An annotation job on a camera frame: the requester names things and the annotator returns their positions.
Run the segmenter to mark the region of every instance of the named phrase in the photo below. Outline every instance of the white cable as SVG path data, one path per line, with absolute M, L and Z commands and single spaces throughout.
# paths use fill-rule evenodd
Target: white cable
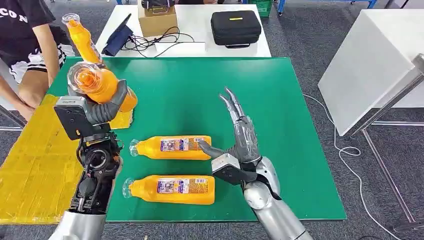
M 362 200 L 362 205 L 363 205 L 363 207 L 365 208 L 365 211 L 366 211 L 366 213 L 368 214 L 368 216 L 380 227 L 380 228 L 382 228 L 384 231 L 386 231 L 388 234 L 390 234 L 392 237 L 394 237 L 396 240 L 402 240 L 402 239 L 400 239 L 399 237 L 397 237 L 397 236 L 395 236 L 392 232 L 390 232 L 389 230 L 387 230 L 384 226 L 382 226 L 372 215 L 371 215 L 371 213 L 370 213 L 370 211 L 368 211 L 368 207 L 367 207 L 367 205 L 365 204 L 365 200 L 364 200 L 364 196 L 363 196 L 363 193 L 362 193 L 362 179 L 361 179 L 361 177 L 359 177 L 359 175 L 355 172 L 355 171 L 353 171 L 352 170 L 352 168 L 345 162 L 345 160 L 343 159 L 343 157 L 342 157 L 342 153 L 345 153 L 345 154 L 347 154 L 347 155 L 350 155 L 350 156 L 354 156 L 354 157 L 357 157 L 357 156 L 360 156 L 361 155 L 361 150 L 359 150 L 359 148 L 357 148 L 357 147 L 354 147 L 354 146 L 345 146 L 345 147 L 343 147 L 343 148 L 339 148 L 337 145 L 336 145 L 336 125 L 334 124 L 334 122 L 333 122 L 333 120 L 331 119 L 331 117 L 330 117 L 330 115 L 329 115 L 329 112 L 327 111 L 327 108 L 324 106 L 324 104 L 322 104 L 320 101 L 318 101 L 317 99 L 315 99 L 314 97 L 312 97 L 312 96 L 309 96 L 309 95 L 306 95 L 306 94 L 303 94 L 303 96 L 305 96 L 305 97 L 307 97 L 307 98 L 310 98 L 310 99 L 312 99 L 312 100 L 314 100 L 315 102 L 317 102 L 319 105 L 321 105 L 322 106 L 322 108 L 324 109 L 324 111 L 325 111 L 325 114 L 327 115 L 327 118 L 328 118 L 328 120 L 333 124 L 333 126 L 334 126 L 334 147 L 335 147 L 335 149 L 337 149 L 338 150 L 338 157 L 340 158 L 340 160 L 344 163 L 344 165 L 346 165 L 346 167 L 359 179 L 359 193 L 360 193 L 360 199 Z M 348 151 L 346 151 L 346 150 L 348 150 L 348 149 L 352 149 L 352 150 L 356 150 L 358 153 L 352 153 L 352 152 L 348 152 Z

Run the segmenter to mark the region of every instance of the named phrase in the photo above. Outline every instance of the gray carpet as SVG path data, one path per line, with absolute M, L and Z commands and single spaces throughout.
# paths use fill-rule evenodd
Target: gray carpet
M 380 0 L 375 7 L 382 8 L 386 2 Z M 99 37 L 114 5 L 114 2 L 104 1 L 60 0 L 49 3 L 57 17 L 68 12 L 80 14 L 94 41 Z M 360 10 L 366 7 L 365 2 L 351 5 L 336 1 L 289 0 L 283 16 L 278 17 L 273 7 L 269 18 L 262 20 L 271 54 L 291 58 L 305 94 L 322 101 L 317 83 Z M 332 125 L 321 106 L 306 101 L 348 220 L 304 222 L 304 225 L 315 240 L 356 240 L 364 235 L 374 235 L 384 240 L 394 239 L 367 216 L 359 197 L 359 181 L 339 160 L 338 152 L 333 147 Z M 414 110 L 402 110 L 392 112 L 390 117 L 408 119 L 415 115 Z M 0 118 L 0 123 L 6 122 L 6 119 Z M 420 162 L 424 153 L 422 128 L 373 126 L 369 134 L 386 160 L 412 214 L 417 219 L 424 218 L 424 167 Z M 6 157 L 17 136 L 16 133 L 0 133 L 0 144 L 3 146 L 0 149 L 0 161 Z M 405 222 L 406 218 L 379 171 L 365 138 L 362 135 L 358 135 L 357 139 L 339 137 L 337 143 L 343 147 L 356 146 L 362 149 L 360 157 L 346 156 L 345 160 L 362 177 L 364 198 L 374 217 L 387 228 Z M 54 225 L 0 226 L 0 236 L 3 234 L 5 240 L 43 240 L 54 229 Z M 149 240 L 268 239 L 258 223 L 109 223 L 105 226 L 103 239 L 138 240 L 145 236 Z M 398 233 L 397 236 L 403 240 L 420 240 L 424 239 L 424 231 L 410 230 Z

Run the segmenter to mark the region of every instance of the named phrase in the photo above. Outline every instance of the green board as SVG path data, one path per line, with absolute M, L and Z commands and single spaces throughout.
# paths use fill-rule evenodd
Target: green board
M 68 58 L 49 93 L 67 94 L 66 73 L 80 58 Z M 255 126 L 259 149 L 274 164 L 281 195 L 296 216 L 346 219 L 327 160 L 289 58 L 106 58 L 105 64 L 138 97 L 133 123 L 116 130 L 125 148 L 108 221 L 256 221 L 240 186 L 216 179 L 215 203 L 189 205 L 124 198 L 127 178 L 149 175 L 211 175 L 210 160 L 153 160 L 131 156 L 133 139 L 209 135 L 212 145 L 234 144 L 233 125 L 219 93 L 228 86 Z

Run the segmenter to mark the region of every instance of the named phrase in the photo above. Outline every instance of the yellow tape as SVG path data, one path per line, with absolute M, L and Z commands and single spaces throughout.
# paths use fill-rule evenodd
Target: yellow tape
M 0 224 L 53 224 L 69 208 L 83 170 L 47 94 L 0 168 Z M 128 128 L 132 112 L 119 113 L 112 128 Z

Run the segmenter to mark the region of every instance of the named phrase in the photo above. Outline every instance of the black carrying case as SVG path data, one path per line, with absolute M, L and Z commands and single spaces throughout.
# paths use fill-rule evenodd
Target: black carrying case
M 218 11 L 210 19 L 215 43 L 227 48 L 245 48 L 256 43 L 262 32 L 255 13 L 246 11 Z

